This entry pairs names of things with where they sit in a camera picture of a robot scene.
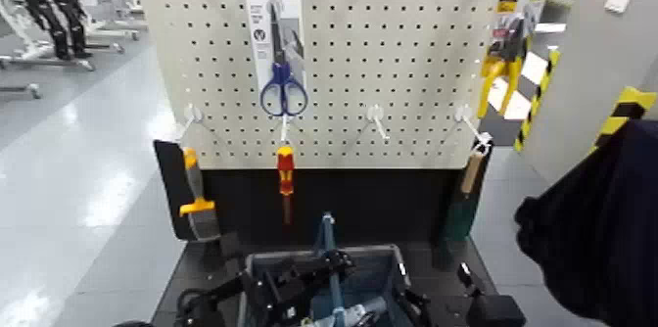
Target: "pegboard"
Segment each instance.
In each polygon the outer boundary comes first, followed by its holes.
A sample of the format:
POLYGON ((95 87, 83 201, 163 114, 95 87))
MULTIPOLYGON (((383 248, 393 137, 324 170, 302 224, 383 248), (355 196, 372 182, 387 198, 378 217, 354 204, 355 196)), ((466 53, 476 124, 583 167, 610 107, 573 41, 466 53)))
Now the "pegboard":
MULTIPOLYGON (((302 0, 309 104, 288 139, 301 168, 461 168, 474 140, 496 0, 302 0), (384 108, 381 138, 367 107, 384 108)), ((202 168, 272 168, 281 119, 259 105, 245 0, 143 0, 183 143, 202 168)))

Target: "scissors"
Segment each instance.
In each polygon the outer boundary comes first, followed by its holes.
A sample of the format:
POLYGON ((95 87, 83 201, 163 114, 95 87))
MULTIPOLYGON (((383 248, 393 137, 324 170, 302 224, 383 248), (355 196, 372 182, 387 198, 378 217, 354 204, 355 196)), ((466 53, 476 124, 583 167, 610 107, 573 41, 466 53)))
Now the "scissors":
POLYGON ((272 48, 274 62, 272 63, 272 78, 265 84, 260 92, 260 106, 266 113, 274 117, 293 117, 301 114, 308 105, 308 94, 304 87, 295 79, 290 63, 286 58, 281 42, 279 20, 273 4, 269 4, 270 31, 272 33, 272 48), (277 102, 265 101, 268 95, 277 95, 277 102), (296 101, 289 101, 289 97, 296 96, 296 101))

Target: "label sticker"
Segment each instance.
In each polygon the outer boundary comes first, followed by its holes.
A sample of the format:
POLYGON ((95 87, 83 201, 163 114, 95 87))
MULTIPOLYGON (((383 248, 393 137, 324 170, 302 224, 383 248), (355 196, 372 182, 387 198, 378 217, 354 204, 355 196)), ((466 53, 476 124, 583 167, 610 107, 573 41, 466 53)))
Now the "label sticker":
POLYGON ((304 71, 302 0, 246 0, 246 2, 258 90, 262 90, 272 77, 274 61, 270 22, 272 6, 278 16, 279 35, 286 60, 290 63, 295 79, 307 88, 304 71))

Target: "yellow black hazard stripe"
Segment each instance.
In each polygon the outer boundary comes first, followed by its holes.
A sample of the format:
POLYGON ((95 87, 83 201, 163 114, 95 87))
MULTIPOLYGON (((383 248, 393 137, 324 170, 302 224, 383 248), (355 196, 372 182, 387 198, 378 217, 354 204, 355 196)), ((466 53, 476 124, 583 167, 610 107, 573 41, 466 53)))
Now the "yellow black hazard stripe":
POLYGON ((548 64, 546 65, 546 71, 543 73, 541 78, 540 85, 537 86, 537 91, 535 96, 530 103, 530 110, 528 111, 528 117, 521 124, 521 129, 519 130, 519 135, 514 141, 514 149, 521 152, 523 150, 524 143, 528 139, 528 134, 530 134, 530 128, 533 125, 533 119, 537 115, 537 112, 540 110, 541 106, 541 97, 543 97, 550 80, 553 78, 553 73, 555 72, 555 67, 557 67, 557 62, 560 60, 559 51, 551 51, 548 56, 548 64))
POLYGON ((644 116, 651 106, 656 102, 656 93, 644 93, 633 87, 626 87, 619 96, 615 104, 612 115, 605 120, 594 146, 589 150, 594 152, 598 147, 603 146, 610 140, 612 135, 617 132, 626 121, 630 119, 640 119, 644 116))

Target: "yellow pliers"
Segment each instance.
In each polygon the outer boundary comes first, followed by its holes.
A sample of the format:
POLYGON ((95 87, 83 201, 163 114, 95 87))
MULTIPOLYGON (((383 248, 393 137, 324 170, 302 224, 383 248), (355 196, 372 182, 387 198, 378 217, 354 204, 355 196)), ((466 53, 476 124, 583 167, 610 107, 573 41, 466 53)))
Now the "yellow pliers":
POLYGON ((485 83, 482 86, 478 118, 482 118, 487 114, 489 92, 494 85, 494 81, 499 76, 506 75, 509 79, 507 91, 498 111, 501 116, 505 115, 509 101, 519 85, 521 69, 528 52, 530 37, 524 38, 523 32, 524 19, 517 18, 510 23, 505 38, 489 48, 487 59, 482 67, 482 76, 485 78, 485 83))

